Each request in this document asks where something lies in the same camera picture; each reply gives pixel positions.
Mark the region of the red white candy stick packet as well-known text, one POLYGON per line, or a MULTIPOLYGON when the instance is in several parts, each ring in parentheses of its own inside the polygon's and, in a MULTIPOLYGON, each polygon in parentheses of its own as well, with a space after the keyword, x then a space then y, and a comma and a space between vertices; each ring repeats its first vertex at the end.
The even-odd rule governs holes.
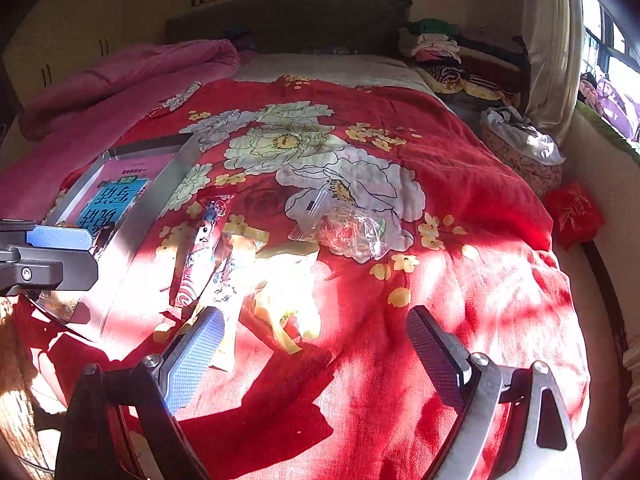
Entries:
POLYGON ((216 250, 234 198, 234 194, 218 194, 198 200, 203 212, 186 251, 176 293, 172 296, 174 307, 189 307, 204 292, 218 266, 216 250))

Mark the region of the yellow clear snack bag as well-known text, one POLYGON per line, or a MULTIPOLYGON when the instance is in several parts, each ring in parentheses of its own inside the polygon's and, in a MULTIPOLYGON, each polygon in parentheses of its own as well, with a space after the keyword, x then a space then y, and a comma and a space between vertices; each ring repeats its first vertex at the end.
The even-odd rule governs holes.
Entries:
POLYGON ((315 242, 287 242, 258 252, 250 270, 250 293, 241 322, 273 349, 302 351, 301 340, 320 335, 320 314, 314 303, 315 242))

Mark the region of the white printed snack packet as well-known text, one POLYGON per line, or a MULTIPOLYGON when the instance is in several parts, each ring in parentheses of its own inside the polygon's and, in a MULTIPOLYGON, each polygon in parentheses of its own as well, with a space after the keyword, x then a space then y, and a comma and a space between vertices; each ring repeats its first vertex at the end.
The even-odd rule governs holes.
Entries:
POLYGON ((210 367, 233 370, 240 311, 258 283, 256 256, 268 240, 267 231, 245 224, 227 222, 222 230, 222 261, 201 296, 201 305, 215 307, 222 321, 221 342, 209 361, 210 367))

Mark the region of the pink and blue book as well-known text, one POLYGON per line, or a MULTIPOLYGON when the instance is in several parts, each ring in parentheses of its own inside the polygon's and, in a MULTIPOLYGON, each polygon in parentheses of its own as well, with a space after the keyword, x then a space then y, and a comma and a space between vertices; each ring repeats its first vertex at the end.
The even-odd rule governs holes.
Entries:
POLYGON ((93 240, 105 228, 116 228, 174 154, 134 154, 111 158, 73 196, 70 211, 56 224, 87 230, 93 240))

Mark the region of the grey metal tray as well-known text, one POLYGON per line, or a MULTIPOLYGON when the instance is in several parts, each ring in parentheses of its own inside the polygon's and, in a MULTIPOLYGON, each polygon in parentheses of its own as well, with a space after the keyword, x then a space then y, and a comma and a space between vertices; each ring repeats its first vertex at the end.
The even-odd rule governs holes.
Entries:
POLYGON ((88 330, 102 330, 106 316, 111 310, 112 297, 119 286, 125 283, 130 263, 146 233, 200 157, 198 140, 195 140, 191 133, 179 133, 110 148, 81 173, 44 220, 48 226, 56 226, 62 214, 70 211, 73 196, 104 162, 111 158, 132 157, 139 153, 172 153, 174 156, 143 192, 122 222, 116 228, 105 228, 93 241, 94 258, 99 268, 96 284, 88 292, 43 292, 38 297, 28 296, 29 301, 44 315, 63 325, 78 328, 83 334, 88 333, 88 330))

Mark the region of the pink quilt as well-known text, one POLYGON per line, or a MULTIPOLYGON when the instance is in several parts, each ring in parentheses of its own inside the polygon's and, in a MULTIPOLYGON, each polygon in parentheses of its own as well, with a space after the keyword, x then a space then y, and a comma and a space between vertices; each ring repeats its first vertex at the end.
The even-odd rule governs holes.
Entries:
POLYGON ((140 44, 47 88, 18 118, 32 149, 1 170, 3 218, 40 220, 64 178, 93 162, 155 105, 240 66, 228 40, 140 44))

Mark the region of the beige fuzzy blanket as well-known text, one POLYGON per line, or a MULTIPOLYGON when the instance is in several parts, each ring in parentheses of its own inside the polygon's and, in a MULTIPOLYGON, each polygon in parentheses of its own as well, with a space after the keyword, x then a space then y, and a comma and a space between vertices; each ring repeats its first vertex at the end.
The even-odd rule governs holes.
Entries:
POLYGON ((32 365, 14 323, 14 304, 1 300, 1 443, 10 478, 52 479, 66 408, 32 365))

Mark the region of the clear bag of red candies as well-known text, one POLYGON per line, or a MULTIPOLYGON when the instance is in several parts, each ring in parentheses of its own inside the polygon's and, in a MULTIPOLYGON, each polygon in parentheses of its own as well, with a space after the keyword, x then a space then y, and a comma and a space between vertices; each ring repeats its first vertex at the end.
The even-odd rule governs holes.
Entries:
POLYGON ((337 256, 363 263, 381 259, 387 250, 385 219, 339 198, 327 185, 311 196, 295 222, 290 240, 317 243, 337 256))

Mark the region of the red floral blanket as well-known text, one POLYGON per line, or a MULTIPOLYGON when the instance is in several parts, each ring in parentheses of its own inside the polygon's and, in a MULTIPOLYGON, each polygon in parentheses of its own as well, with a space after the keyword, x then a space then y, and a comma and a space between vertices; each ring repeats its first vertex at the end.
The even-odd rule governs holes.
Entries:
POLYGON ((454 114, 420 91, 348 88, 302 76, 218 80, 155 105, 115 144, 191 133, 201 154, 172 193, 112 297, 103 338, 49 338, 28 315, 65 392, 81 365, 159 349, 176 329, 168 288, 209 195, 234 194, 230 223, 288 242, 327 185, 386 221, 387 250, 360 263, 319 249, 320 335, 295 354, 241 322, 232 372, 210 370, 179 413, 214 479, 416 479, 456 414, 411 347, 416 304, 469 348, 511 366, 547 362, 575 432, 590 377, 570 282, 535 193, 454 114))

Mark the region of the red plastic bag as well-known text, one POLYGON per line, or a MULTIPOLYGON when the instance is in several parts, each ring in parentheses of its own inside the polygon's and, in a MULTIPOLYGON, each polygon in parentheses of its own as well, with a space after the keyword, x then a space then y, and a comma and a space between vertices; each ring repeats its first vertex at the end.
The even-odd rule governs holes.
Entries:
POLYGON ((592 242, 605 224, 596 202, 577 182, 549 191, 544 206, 553 219, 556 242, 564 249, 592 242))

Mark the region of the grey crumpled garment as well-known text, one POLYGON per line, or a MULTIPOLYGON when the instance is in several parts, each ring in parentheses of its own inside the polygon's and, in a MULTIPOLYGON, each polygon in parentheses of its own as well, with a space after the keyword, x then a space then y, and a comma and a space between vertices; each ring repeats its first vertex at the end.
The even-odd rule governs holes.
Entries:
POLYGON ((565 162, 552 136, 540 132, 513 106, 489 107, 480 113, 480 124, 515 151, 544 166, 561 166, 565 162))

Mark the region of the purple item on windowsill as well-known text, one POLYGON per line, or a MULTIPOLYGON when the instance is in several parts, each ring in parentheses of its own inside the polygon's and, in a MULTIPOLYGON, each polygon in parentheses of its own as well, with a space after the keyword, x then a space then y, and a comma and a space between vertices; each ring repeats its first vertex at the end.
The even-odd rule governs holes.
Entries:
POLYGON ((620 94, 606 78, 580 75, 578 100, 605 119, 625 139, 639 141, 639 104, 620 94))

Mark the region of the pile of folded clothes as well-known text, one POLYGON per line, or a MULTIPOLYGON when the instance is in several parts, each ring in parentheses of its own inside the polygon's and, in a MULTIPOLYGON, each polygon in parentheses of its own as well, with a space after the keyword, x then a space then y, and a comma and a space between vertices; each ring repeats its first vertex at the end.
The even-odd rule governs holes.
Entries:
POLYGON ((528 91, 529 62, 520 36, 422 18, 398 29, 398 50, 439 94, 464 92, 520 107, 528 91))

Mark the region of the dark headboard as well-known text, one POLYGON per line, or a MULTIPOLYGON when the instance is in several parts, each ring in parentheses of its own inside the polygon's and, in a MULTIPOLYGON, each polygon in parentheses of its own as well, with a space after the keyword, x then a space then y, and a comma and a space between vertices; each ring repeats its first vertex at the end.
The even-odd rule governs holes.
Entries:
POLYGON ((250 37, 257 52, 393 56, 412 0, 233 0, 165 23, 168 44, 250 37))

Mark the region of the window with metal bars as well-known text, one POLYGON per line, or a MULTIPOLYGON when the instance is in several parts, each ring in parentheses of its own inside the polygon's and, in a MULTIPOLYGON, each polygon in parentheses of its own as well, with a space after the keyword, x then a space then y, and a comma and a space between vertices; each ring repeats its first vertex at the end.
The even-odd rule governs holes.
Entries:
POLYGON ((606 78, 639 104, 639 55, 600 0, 582 0, 582 73, 606 78))

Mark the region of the beige curtain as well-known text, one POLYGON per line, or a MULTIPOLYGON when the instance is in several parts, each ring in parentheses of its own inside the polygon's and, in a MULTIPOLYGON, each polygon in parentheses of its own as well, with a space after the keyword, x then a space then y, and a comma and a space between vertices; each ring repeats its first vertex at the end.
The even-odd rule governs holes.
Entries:
POLYGON ((561 144, 577 102, 582 0, 524 0, 523 39, 530 67, 526 116, 561 144))

